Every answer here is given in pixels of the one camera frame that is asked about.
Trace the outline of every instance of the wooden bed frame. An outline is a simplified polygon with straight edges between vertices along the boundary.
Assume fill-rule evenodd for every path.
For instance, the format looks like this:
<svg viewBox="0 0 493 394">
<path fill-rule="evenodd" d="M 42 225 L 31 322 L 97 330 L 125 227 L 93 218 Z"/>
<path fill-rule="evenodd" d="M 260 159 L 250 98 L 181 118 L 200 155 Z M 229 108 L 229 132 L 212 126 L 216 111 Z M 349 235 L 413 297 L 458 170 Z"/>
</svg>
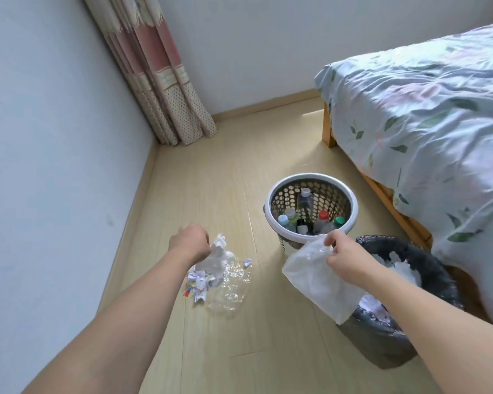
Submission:
<svg viewBox="0 0 493 394">
<path fill-rule="evenodd" d="M 322 141 L 330 148 L 336 145 L 336 139 L 332 134 L 331 119 L 328 112 L 327 104 L 323 112 L 323 135 Z M 433 245 L 433 237 L 431 233 L 425 229 L 422 224 L 413 218 L 407 217 L 397 211 L 393 206 L 393 191 L 389 188 L 377 183 L 375 180 L 367 177 L 360 172 L 362 177 L 367 181 L 369 186 L 378 195 L 382 203 L 387 207 L 388 211 L 394 217 L 394 219 L 400 224 L 405 231 L 409 239 L 422 249 L 430 251 Z M 471 278 L 465 271 L 460 268 L 446 266 L 447 272 L 456 281 L 456 286 L 460 292 L 462 301 L 464 302 L 464 308 L 470 314 L 475 315 L 478 318 L 484 319 L 490 323 L 493 323 L 487 316 L 487 313 L 480 301 L 480 292 L 473 278 Z"/>
</svg>

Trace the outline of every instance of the clear plastic film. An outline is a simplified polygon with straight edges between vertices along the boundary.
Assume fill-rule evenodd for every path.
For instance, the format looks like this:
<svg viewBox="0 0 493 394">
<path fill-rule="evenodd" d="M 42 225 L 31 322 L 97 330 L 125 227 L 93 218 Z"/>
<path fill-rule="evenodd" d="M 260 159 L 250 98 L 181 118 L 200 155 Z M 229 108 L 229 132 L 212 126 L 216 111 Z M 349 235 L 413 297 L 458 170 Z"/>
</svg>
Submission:
<svg viewBox="0 0 493 394">
<path fill-rule="evenodd" d="M 250 290 L 250 268 L 237 257 L 229 258 L 223 282 L 210 288 L 206 304 L 216 314 L 233 316 Z"/>
</svg>

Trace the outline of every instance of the bed leg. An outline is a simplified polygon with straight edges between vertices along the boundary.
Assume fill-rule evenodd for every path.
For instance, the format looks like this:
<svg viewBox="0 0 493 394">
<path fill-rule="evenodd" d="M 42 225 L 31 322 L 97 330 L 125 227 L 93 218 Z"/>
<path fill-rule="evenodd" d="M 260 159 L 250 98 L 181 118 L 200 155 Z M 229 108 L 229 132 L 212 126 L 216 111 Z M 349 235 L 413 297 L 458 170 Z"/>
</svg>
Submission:
<svg viewBox="0 0 493 394">
<path fill-rule="evenodd" d="M 322 135 L 322 141 L 325 142 L 325 144 L 329 148 L 332 148 L 333 146 L 336 145 L 336 140 L 332 136 L 331 117 L 329 116 L 329 111 L 327 109 L 327 104 L 325 104 L 325 109 L 323 111 L 323 135 Z"/>
</svg>

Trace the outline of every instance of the trash can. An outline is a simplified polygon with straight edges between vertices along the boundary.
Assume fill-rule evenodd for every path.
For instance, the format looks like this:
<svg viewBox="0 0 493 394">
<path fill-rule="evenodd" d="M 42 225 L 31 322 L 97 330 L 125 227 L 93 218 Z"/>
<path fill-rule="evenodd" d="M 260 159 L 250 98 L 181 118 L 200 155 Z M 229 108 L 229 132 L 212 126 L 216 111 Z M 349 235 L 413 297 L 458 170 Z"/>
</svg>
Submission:
<svg viewBox="0 0 493 394">
<path fill-rule="evenodd" d="M 394 251 L 420 273 L 422 289 L 463 309 L 455 282 L 432 254 L 391 236 L 362 236 L 356 241 L 386 262 L 390 260 L 389 253 Z M 338 327 L 363 356 L 380 369 L 401 366 L 416 355 L 413 345 L 392 317 L 390 323 L 386 323 L 358 306 L 350 318 Z"/>
<path fill-rule="evenodd" d="M 311 212 L 298 208 L 297 197 L 303 188 L 309 188 L 314 196 Z M 272 229 L 277 233 L 286 256 L 300 249 L 306 242 L 315 238 L 314 235 L 301 235 L 283 228 L 277 217 L 288 207 L 294 207 L 308 225 L 314 224 L 320 211 L 329 212 L 329 220 L 343 217 L 345 224 L 339 230 L 348 233 L 356 222 L 358 201 L 354 193 L 340 180 L 325 174 L 302 173 L 290 175 L 276 183 L 266 196 L 263 206 L 265 217 Z"/>
</svg>

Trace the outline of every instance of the perforated basket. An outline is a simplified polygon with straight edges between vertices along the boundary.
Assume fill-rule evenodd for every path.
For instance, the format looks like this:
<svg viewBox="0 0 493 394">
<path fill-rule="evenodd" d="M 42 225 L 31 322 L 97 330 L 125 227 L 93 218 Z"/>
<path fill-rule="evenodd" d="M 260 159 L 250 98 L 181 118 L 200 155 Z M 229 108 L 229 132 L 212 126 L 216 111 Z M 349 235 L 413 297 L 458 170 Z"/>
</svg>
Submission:
<svg viewBox="0 0 493 394">
<path fill-rule="evenodd" d="M 314 196 L 312 211 L 297 207 L 297 197 L 303 188 L 309 188 Z M 314 224 L 322 210 L 329 212 L 330 221 L 336 217 L 343 217 L 345 224 L 339 229 L 345 233 L 353 228 L 358 215 L 358 201 L 354 193 L 347 185 L 334 177 L 325 174 L 302 173 L 282 179 L 270 190 L 263 209 L 266 220 L 278 234 L 281 246 L 287 255 L 315 238 L 312 235 L 301 235 L 289 231 L 278 224 L 277 217 L 283 214 L 288 207 L 294 207 L 310 226 Z"/>
</svg>

